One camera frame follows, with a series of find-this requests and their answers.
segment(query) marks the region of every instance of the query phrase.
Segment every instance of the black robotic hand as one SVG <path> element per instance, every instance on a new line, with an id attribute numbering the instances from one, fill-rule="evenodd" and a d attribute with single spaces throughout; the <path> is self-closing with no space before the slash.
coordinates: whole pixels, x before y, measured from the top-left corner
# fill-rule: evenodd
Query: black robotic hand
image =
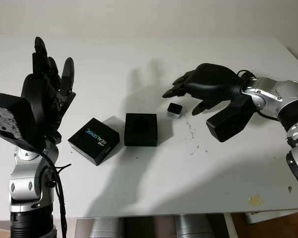
<path id="1" fill-rule="evenodd" d="M 57 132 L 75 97 L 74 62 L 65 61 L 62 78 L 43 40 L 35 38 L 33 73 L 23 84 L 21 97 L 0 93 L 0 137 L 28 151 L 42 151 L 45 139 L 61 141 Z"/>
<path id="2" fill-rule="evenodd" d="M 224 142 L 241 132 L 257 111 L 251 96 L 242 94 L 241 88 L 247 78 L 254 75 L 246 71 L 242 77 L 232 70 L 216 64 L 203 63 L 195 70 L 185 73 L 173 83 L 163 97 L 184 96 L 203 100 L 193 111 L 197 115 L 222 101 L 230 104 L 207 120 L 211 134 Z"/>

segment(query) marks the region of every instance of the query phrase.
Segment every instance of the table surface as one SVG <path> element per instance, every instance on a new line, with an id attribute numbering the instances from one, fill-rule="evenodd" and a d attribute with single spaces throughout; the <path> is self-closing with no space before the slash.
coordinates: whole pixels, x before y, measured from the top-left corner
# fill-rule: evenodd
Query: table surface
<path id="1" fill-rule="evenodd" d="M 220 143 L 205 122 L 225 103 L 193 117 L 199 100 L 161 97 L 176 78 L 204 62 L 298 81 L 298 61 L 276 39 L 43 40 L 59 72 L 67 57 L 75 62 L 77 96 L 59 129 L 57 161 L 57 166 L 72 163 L 61 173 L 68 217 L 298 208 L 298 183 L 285 161 L 290 148 L 278 122 L 254 115 L 242 133 Z M 34 37 L 0 36 L 0 92 L 20 95 L 33 51 Z M 167 117 L 170 102 L 184 106 L 180 119 Z M 126 113 L 157 113 L 157 147 L 123 146 Z M 117 130 L 122 140 L 98 167 L 67 142 L 92 117 Z M 14 146 L 0 139 L 0 220 L 9 219 L 13 152 Z M 254 195 L 261 205 L 249 203 Z M 59 217 L 57 199 L 54 216 Z"/>

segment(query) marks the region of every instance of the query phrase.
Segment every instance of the black cube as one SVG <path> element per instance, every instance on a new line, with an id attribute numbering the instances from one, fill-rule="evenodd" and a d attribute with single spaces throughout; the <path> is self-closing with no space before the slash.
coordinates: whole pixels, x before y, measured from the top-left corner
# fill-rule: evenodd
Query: black cube
<path id="1" fill-rule="evenodd" d="M 157 141 L 158 128 L 156 114 L 126 114 L 126 146 L 157 146 Z"/>
<path id="2" fill-rule="evenodd" d="M 168 107 L 168 116 L 171 118 L 179 118 L 182 111 L 182 106 L 175 103 L 170 103 Z"/>
<path id="3" fill-rule="evenodd" d="M 95 165 L 99 165 L 119 141 L 118 132 L 95 118 L 69 139 L 70 145 Z"/>

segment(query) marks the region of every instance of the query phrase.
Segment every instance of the silver cylinder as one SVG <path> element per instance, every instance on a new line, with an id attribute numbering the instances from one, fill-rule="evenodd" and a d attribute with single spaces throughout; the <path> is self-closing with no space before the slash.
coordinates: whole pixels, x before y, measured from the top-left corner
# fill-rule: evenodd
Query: silver cylinder
<path id="1" fill-rule="evenodd" d="M 178 238 L 215 238 L 206 215 L 175 216 Z"/>
<path id="2" fill-rule="evenodd" d="M 90 238 L 121 238 L 121 218 L 96 218 L 90 233 Z"/>

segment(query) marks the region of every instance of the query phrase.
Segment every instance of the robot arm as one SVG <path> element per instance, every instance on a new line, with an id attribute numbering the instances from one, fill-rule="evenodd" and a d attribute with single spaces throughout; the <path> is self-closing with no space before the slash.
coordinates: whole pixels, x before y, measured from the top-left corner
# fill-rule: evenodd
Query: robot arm
<path id="1" fill-rule="evenodd" d="M 44 42 L 35 39 L 33 73 L 24 80 L 21 97 L 0 93 L 0 137 L 17 146 L 9 182 L 11 237 L 56 238 L 53 188 L 60 202 L 62 236 L 66 237 L 64 195 L 59 172 L 58 128 L 75 97 L 74 63 L 65 62 L 62 78 L 47 56 Z"/>
<path id="2" fill-rule="evenodd" d="M 204 63 L 178 78 L 163 97 L 189 93 L 203 100 L 193 110 L 193 115 L 230 100 L 225 109 L 207 120 L 211 134 L 220 142 L 241 132 L 254 113 L 279 121 L 287 132 L 286 141 L 292 147 L 286 160 L 298 180 L 298 82 L 279 82 L 256 77 L 247 70 L 240 72 L 235 74 L 224 66 Z"/>

